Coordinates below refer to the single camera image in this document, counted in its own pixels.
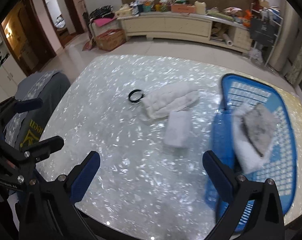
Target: glittery table surface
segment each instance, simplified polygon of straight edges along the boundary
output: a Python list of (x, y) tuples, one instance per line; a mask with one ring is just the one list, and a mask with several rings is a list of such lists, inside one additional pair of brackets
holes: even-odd
[[(43, 132), (41, 140), (59, 135), (64, 147), (38, 163), (37, 169), (51, 181), (68, 174), (95, 150), (101, 166), (77, 208), (141, 239), (204, 239), (214, 227), (215, 214), (204, 201), (208, 176), (202, 155), (211, 148), (211, 125), (226, 73), (256, 79), (173, 57), (97, 57), (64, 95)], [(200, 100), (190, 108), (188, 149), (165, 147), (167, 119), (150, 121), (141, 103), (127, 99), (133, 89), (148, 93), (178, 81), (200, 87)], [(290, 93), (274, 88), (287, 106), (297, 146), (297, 187), (284, 218), (288, 223), (302, 214), (302, 105)]]

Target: white cloth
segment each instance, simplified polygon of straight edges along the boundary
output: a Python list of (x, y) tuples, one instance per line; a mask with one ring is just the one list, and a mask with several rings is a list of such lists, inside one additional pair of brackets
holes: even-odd
[(272, 140), (264, 157), (260, 157), (250, 143), (243, 129), (243, 116), (249, 111), (251, 111), (250, 106), (242, 104), (232, 113), (233, 147), (244, 174), (260, 170), (269, 161), (273, 148)]
[(198, 98), (198, 86), (188, 81), (165, 85), (147, 94), (141, 101), (152, 119), (167, 117), (180, 111)]
[(164, 144), (175, 148), (188, 147), (191, 129), (191, 112), (171, 112), (164, 136)]

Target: black hair tie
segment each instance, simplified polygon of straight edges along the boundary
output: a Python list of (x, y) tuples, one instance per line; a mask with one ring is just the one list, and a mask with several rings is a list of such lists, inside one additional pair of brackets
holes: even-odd
[[(131, 97), (132, 97), (133, 94), (136, 93), (136, 92), (141, 92), (142, 95), (141, 95), (141, 97), (138, 98), (137, 100), (132, 100)], [(143, 97), (144, 97), (144, 93), (143, 93), (143, 91), (142, 91), (141, 89), (134, 89), (134, 90), (132, 90), (132, 91), (129, 93), (128, 99), (129, 99), (129, 101), (132, 102), (132, 103), (138, 103), (138, 102), (141, 101), (141, 99), (142, 99)]]

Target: tissue box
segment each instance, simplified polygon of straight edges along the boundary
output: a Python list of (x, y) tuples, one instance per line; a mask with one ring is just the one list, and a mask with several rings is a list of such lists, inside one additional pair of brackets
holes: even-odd
[(129, 17), (132, 16), (132, 8), (129, 9), (122, 9), (115, 12), (115, 16), (119, 17)]
[(111, 29), (95, 38), (99, 49), (112, 51), (126, 42), (123, 29)]
[(171, 5), (171, 11), (183, 12), (183, 13), (195, 13), (196, 8), (195, 5), (174, 3)]

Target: blue laundry basket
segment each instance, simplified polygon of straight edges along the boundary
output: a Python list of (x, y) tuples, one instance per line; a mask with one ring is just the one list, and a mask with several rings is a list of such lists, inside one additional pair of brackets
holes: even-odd
[[(290, 119), (281, 96), (270, 86), (234, 74), (223, 76), (223, 99), (213, 121), (212, 150), (230, 168), (235, 167), (235, 154), (232, 137), (232, 111), (242, 103), (252, 108), (262, 103), (279, 119), (274, 133), (273, 149), (270, 161), (261, 170), (247, 174), (249, 180), (264, 182), (272, 178), (277, 186), (283, 215), (285, 215), (294, 199), (296, 188), (296, 146)], [(205, 200), (216, 210), (217, 221), (225, 212), (228, 204), (219, 199), (212, 182), (206, 185)], [(238, 223), (236, 232), (244, 229), (252, 210), (254, 201), (249, 201)]]

